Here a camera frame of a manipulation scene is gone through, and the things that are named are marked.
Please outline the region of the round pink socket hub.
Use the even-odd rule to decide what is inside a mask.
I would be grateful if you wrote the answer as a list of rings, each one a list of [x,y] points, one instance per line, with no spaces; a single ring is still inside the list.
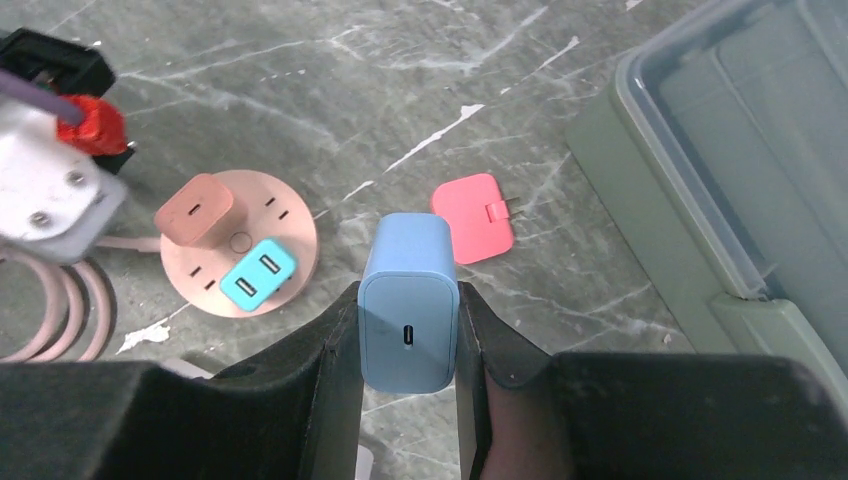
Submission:
[[[160,257],[175,289],[209,314],[247,318],[297,296],[319,241],[303,198],[254,170],[201,173],[156,212]]]

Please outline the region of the white power strip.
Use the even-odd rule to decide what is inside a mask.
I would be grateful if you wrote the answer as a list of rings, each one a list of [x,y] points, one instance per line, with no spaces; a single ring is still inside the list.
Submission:
[[[160,363],[165,369],[191,379],[210,379],[214,374],[187,360],[172,358]],[[356,480],[369,480],[371,478],[374,463],[373,453],[366,447],[359,445],[357,450],[357,461],[355,468]]]

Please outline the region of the blue charger cube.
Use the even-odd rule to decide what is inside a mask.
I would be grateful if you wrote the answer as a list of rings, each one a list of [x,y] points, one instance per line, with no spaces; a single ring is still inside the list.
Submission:
[[[358,287],[365,383],[393,394],[444,389],[454,375],[459,304],[446,221],[430,213],[384,216]]]

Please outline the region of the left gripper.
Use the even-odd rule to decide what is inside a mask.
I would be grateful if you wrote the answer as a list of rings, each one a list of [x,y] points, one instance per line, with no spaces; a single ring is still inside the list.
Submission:
[[[27,28],[1,35],[1,71],[34,84],[34,106],[56,117],[52,135],[116,175],[134,155],[122,112],[104,98],[116,75],[94,48]]]

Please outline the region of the teal charger cube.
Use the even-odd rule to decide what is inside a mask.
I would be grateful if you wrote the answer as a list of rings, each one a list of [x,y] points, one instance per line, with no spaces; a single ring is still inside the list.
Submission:
[[[298,260],[279,240],[266,238],[220,280],[220,291],[239,309],[254,312],[296,272]]]

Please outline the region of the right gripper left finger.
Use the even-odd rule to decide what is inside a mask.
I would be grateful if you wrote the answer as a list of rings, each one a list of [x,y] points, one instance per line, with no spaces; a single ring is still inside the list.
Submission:
[[[1,369],[5,479],[351,479],[357,289],[210,379],[153,362]]]

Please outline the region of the pink plug adapter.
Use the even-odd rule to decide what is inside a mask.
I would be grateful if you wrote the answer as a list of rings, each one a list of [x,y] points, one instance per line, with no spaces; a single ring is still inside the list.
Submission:
[[[454,259],[460,265],[504,254],[514,245],[511,212],[497,180],[489,173],[439,185],[430,208],[448,223]]]

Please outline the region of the orange charger cube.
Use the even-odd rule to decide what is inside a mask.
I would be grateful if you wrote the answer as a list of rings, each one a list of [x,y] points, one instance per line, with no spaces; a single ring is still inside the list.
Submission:
[[[202,173],[159,208],[154,224],[177,246],[214,249],[246,217],[244,203],[215,175]]]

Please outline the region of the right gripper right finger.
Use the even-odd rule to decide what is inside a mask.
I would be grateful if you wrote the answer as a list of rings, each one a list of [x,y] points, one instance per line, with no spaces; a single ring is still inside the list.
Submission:
[[[465,479],[843,479],[847,424],[798,362],[545,353],[459,286]]]

